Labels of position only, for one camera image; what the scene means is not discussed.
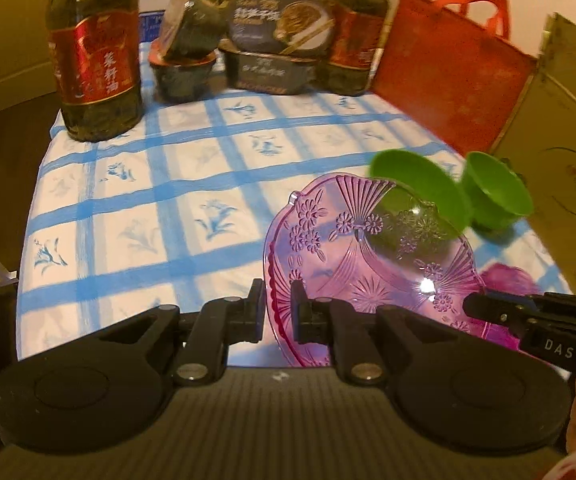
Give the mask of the pink plastic plate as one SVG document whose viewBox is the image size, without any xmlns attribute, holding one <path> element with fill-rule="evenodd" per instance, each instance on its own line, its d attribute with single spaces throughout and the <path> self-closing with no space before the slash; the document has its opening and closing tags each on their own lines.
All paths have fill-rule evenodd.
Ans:
<svg viewBox="0 0 576 480">
<path fill-rule="evenodd" d="M 475 337 L 488 333 L 462 308 L 484 287 L 470 243 L 433 203 L 392 180 L 336 172 L 292 193 L 266 234 L 263 267 L 271 330 L 292 366 L 330 362 L 324 346 L 294 337 L 295 281 L 312 298 L 339 298 L 358 312 L 396 304 Z"/>
<path fill-rule="evenodd" d="M 539 318 L 538 299 L 542 298 L 534 280 L 517 266 L 493 263 L 481 273 L 483 286 L 463 299 L 462 307 L 473 323 L 486 323 L 483 338 L 504 348 L 525 354 L 521 348 L 524 323 Z"/>
</svg>

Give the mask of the small green bowl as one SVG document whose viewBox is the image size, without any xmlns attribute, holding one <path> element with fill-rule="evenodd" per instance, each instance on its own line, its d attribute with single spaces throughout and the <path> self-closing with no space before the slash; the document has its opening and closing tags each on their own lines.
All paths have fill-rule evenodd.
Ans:
<svg viewBox="0 0 576 480">
<path fill-rule="evenodd" d="M 532 196 L 524 182 L 492 155 L 466 154 L 459 185 L 470 202 L 474 226 L 484 230 L 506 231 L 534 211 Z"/>
</svg>

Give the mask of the large green bowl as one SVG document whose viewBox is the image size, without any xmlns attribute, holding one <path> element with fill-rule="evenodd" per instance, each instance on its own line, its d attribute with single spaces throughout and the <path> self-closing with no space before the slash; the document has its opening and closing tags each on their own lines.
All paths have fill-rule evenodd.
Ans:
<svg viewBox="0 0 576 480">
<path fill-rule="evenodd" d="M 436 206 L 440 218 L 462 233 L 472 220 L 472 206 L 460 185 L 440 166 L 419 154 L 385 150 L 371 159 L 368 174 L 390 179 L 410 188 L 416 196 Z"/>
</svg>

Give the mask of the blue checked tablecloth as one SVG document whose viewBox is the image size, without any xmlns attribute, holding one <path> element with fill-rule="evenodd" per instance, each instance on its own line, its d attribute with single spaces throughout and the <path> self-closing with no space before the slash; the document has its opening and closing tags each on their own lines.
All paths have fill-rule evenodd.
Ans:
<svg viewBox="0 0 576 480">
<path fill-rule="evenodd" d="M 20 358 L 159 304 L 196 311 L 245 294 L 271 220 L 321 174 L 363 176 L 389 148 L 462 173 L 460 155 L 374 94 L 233 90 L 222 64 L 209 84 L 203 99 L 167 105 L 143 64 L 133 129 L 85 143 L 54 123 L 20 264 Z"/>
</svg>

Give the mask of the cardboard box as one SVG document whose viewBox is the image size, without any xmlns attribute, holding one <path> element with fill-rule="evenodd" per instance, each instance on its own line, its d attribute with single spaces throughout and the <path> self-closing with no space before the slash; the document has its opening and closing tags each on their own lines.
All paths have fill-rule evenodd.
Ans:
<svg viewBox="0 0 576 480">
<path fill-rule="evenodd" d="M 524 179 L 528 221 L 576 292 L 576 24 L 559 13 L 493 153 Z"/>
</svg>

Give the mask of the lower dark noodle cup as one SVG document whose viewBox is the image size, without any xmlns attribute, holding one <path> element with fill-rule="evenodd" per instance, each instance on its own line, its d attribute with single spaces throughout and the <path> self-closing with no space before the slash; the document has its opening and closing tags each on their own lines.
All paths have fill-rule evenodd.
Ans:
<svg viewBox="0 0 576 480">
<path fill-rule="evenodd" d="M 160 41 L 154 39 L 150 45 L 148 63 L 160 99 L 169 103 L 198 100 L 207 91 L 207 80 L 216 59 L 216 53 L 210 52 L 204 58 L 181 58 L 169 62 L 161 54 Z"/>
</svg>

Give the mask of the black instant meal box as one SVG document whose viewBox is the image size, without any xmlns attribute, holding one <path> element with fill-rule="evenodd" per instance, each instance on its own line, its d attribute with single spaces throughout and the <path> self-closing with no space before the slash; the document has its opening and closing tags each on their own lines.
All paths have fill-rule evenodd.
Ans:
<svg viewBox="0 0 576 480">
<path fill-rule="evenodd" d="M 315 58 L 239 50 L 229 39 L 218 45 L 230 88 L 291 96 L 307 89 L 315 79 Z"/>
</svg>

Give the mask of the red tote bag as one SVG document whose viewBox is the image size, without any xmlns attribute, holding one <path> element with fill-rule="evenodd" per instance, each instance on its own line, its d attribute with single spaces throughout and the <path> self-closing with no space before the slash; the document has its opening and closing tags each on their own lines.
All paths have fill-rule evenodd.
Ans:
<svg viewBox="0 0 576 480">
<path fill-rule="evenodd" d="M 460 154 L 486 152 L 536 65 L 509 0 L 399 0 L 370 89 Z"/>
</svg>

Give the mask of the right oil bottle red label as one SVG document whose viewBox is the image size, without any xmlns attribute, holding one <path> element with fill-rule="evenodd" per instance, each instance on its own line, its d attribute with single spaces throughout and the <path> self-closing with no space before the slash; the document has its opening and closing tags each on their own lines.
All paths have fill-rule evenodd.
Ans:
<svg viewBox="0 0 576 480">
<path fill-rule="evenodd" d="M 317 66 L 318 84 L 341 96 L 359 96 L 368 86 L 389 0 L 321 1 L 335 27 L 326 56 Z"/>
</svg>

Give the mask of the oil bottle red label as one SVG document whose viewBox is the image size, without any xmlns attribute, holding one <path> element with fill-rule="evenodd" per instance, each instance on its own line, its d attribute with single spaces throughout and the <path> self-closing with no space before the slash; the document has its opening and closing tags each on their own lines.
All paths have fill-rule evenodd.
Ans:
<svg viewBox="0 0 576 480">
<path fill-rule="evenodd" d="M 75 141 L 113 139 L 143 117 L 138 1 L 48 1 L 49 56 Z"/>
<path fill-rule="evenodd" d="M 341 96 L 359 96 L 368 86 L 389 0 L 321 1 L 335 27 L 326 56 L 317 66 L 318 84 Z"/>
</svg>

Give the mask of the tilted dark noodle cup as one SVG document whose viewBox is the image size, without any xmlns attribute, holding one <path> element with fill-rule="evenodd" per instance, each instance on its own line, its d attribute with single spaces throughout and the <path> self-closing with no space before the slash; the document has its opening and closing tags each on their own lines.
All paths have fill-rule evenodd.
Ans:
<svg viewBox="0 0 576 480">
<path fill-rule="evenodd" d="M 205 0 L 169 0 L 160 27 L 163 60 L 205 58 L 226 35 L 227 23 L 216 6 Z"/>
</svg>

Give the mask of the oval instant rice box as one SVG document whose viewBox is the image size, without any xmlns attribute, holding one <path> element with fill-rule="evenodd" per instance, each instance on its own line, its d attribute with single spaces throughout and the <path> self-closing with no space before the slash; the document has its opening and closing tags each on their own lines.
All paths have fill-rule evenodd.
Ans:
<svg viewBox="0 0 576 480">
<path fill-rule="evenodd" d="M 231 0 L 228 37 L 242 51 L 320 58 L 335 18 L 320 0 Z"/>
</svg>

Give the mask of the left oil bottle red label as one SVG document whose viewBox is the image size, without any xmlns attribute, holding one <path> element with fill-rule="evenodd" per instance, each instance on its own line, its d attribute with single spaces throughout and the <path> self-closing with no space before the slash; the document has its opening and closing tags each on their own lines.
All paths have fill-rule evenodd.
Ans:
<svg viewBox="0 0 576 480">
<path fill-rule="evenodd" d="M 143 117 L 138 1 L 48 1 L 49 56 L 75 141 L 113 139 Z"/>
</svg>

